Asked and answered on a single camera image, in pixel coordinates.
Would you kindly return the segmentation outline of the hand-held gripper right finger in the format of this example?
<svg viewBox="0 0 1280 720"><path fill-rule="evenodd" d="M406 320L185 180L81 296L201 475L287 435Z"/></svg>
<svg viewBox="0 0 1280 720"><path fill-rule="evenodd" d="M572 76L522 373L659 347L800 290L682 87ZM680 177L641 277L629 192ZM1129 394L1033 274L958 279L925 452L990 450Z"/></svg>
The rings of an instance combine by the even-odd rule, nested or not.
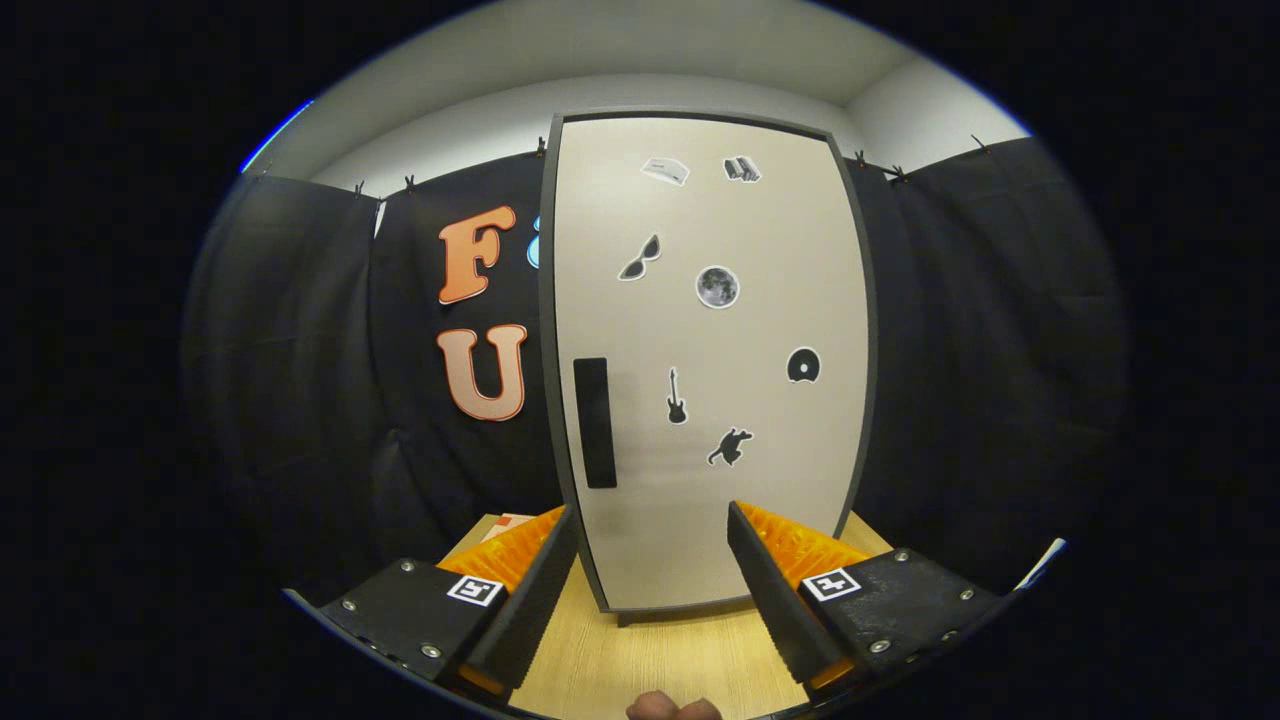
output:
<svg viewBox="0 0 1280 720"><path fill-rule="evenodd" d="M872 555L733 501L727 542L780 657L812 700L902 680L995 620L1006 598L910 548Z"/></svg>

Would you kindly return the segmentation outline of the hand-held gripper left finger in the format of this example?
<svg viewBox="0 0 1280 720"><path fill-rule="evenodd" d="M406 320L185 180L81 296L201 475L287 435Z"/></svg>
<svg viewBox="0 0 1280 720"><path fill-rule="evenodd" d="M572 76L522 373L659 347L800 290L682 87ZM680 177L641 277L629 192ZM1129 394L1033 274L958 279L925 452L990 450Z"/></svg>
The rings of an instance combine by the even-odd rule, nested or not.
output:
<svg viewBox="0 0 1280 720"><path fill-rule="evenodd" d="M576 506L561 506L436 564L398 559L317 616L398 673L502 708L556 611L577 521Z"/></svg>

